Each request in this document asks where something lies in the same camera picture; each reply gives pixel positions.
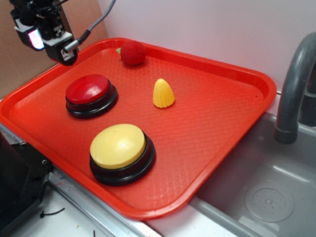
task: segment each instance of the red plush ball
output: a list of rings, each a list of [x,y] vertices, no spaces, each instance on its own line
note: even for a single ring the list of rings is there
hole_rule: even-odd
[[[129,40],[122,45],[120,57],[129,65],[138,65],[145,60],[146,49],[140,42]]]

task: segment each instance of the red button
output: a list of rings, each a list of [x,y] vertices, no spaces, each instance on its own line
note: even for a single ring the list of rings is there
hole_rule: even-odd
[[[105,76],[84,76],[68,86],[66,98],[73,104],[89,104],[104,96],[109,86],[109,81]]]

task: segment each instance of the sink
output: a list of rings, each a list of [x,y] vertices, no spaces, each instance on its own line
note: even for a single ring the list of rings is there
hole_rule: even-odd
[[[297,141],[283,145],[274,140],[275,121],[265,113],[190,205],[239,227],[240,236],[314,237],[316,130],[300,124]]]

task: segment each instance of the sink drain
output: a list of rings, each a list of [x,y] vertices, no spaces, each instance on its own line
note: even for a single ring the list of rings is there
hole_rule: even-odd
[[[283,221],[294,210],[292,195],[269,183],[251,187],[246,193],[245,204],[251,215],[266,222]]]

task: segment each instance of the plastic tray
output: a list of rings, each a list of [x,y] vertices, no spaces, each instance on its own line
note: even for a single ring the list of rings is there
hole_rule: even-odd
[[[0,122],[58,168],[123,215],[146,220],[185,205],[270,105],[276,95],[266,75],[209,59],[144,44],[146,61],[124,64],[116,52],[126,39],[107,39],[79,54],[71,67],[57,65],[5,97]],[[92,119],[66,110],[74,80],[105,75],[118,103]],[[173,89],[175,103],[153,104],[157,79]],[[108,126],[131,123],[153,141],[157,160],[141,180],[126,186],[100,184],[89,168],[93,138]]]

